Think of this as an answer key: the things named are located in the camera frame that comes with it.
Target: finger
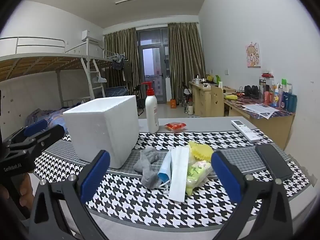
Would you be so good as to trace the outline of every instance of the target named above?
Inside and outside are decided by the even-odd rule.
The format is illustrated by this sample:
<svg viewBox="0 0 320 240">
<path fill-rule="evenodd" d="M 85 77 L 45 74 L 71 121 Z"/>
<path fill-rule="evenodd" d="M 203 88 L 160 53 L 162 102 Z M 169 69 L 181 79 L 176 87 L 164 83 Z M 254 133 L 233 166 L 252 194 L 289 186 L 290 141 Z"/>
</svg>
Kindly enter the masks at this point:
<svg viewBox="0 0 320 240">
<path fill-rule="evenodd" d="M 8 199 L 9 198 L 8 190 L 2 185 L 0 185 L 0 196 L 3 197 L 4 199 Z"/>
<path fill-rule="evenodd" d="M 29 210 L 32 208 L 34 196 L 32 194 L 27 194 L 20 197 L 20 205 L 22 207 L 26 206 Z"/>
<path fill-rule="evenodd" d="M 31 179 L 28 173 L 24 174 L 24 179 L 20 185 L 20 194 L 23 196 L 28 193 L 32 193 L 32 185 L 31 185 Z"/>
</svg>

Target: black smartphone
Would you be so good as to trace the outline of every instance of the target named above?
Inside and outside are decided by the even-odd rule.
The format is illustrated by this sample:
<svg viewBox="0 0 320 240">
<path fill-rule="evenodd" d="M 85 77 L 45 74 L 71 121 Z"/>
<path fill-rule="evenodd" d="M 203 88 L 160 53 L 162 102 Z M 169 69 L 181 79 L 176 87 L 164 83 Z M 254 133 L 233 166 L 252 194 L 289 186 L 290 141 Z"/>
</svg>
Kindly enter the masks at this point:
<svg viewBox="0 0 320 240">
<path fill-rule="evenodd" d="M 292 177 L 292 170 L 271 144 L 257 145 L 255 149 L 273 179 L 285 181 Z"/>
</svg>

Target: wooden chair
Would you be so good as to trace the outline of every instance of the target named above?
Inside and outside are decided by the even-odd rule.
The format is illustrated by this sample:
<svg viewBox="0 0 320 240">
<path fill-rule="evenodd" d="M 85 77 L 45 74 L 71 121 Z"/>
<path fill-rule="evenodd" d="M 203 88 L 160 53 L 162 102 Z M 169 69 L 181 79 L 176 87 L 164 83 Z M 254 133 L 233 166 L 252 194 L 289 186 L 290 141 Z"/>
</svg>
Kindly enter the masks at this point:
<svg viewBox="0 0 320 240">
<path fill-rule="evenodd" d="M 212 117 L 224 116 L 223 89 L 211 85 L 211 115 Z"/>
</svg>

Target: glass door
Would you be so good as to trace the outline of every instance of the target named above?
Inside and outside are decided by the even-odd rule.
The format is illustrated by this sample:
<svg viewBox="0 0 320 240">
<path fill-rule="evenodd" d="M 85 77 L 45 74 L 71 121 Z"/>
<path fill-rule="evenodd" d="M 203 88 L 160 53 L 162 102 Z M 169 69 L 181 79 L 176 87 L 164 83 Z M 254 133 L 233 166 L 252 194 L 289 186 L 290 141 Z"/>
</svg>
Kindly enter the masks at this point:
<svg viewBox="0 0 320 240">
<path fill-rule="evenodd" d="M 164 39 L 162 29 L 138 32 L 141 79 L 152 82 L 158 103 L 166 103 Z"/>
</svg>

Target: mask ear loop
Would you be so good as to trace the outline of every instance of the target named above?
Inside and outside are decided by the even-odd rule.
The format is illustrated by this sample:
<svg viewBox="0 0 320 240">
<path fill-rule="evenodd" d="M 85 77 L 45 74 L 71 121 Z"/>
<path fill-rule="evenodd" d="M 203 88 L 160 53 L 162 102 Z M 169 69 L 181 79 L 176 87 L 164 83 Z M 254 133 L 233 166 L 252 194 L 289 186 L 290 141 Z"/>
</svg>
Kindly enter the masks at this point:
<svg viewBox="0 0 320 240">
<path fill-rule="evenodd" d="M 165 193 L 166 193 L 167 195 L 169 195 L 169 186 L 168 186 L 169 183 L 170 183 L 170 180 L 166 181 L 165 183 L 163 183 L 163 184 L 161 184 L 161 185 L 159 186 L 159 189 L 166 190 Z"/>
</svg>

